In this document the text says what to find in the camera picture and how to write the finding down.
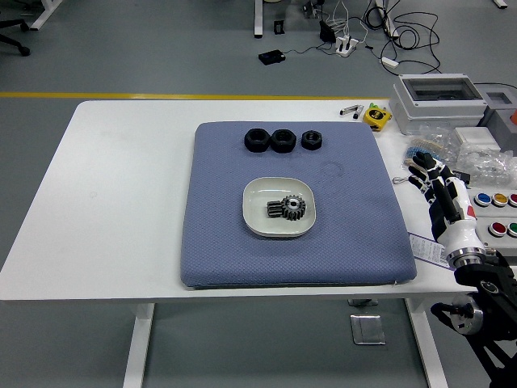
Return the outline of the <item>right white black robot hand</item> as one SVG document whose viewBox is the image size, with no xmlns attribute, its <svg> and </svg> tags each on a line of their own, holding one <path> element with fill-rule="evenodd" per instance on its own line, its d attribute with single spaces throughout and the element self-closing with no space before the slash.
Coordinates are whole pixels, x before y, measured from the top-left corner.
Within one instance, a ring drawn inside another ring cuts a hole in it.
<svg viewBox="0 0 517 388">
<path fill-rule="evenodd" d="M 481 255 L 484 245 L 477 236 L 477 217 L 464 181 L 429 153 L 416 152 L 409 167 L 409 182 L 429 204 L 431 233 L 453 261 L 460 254 Z"/>
</svg>

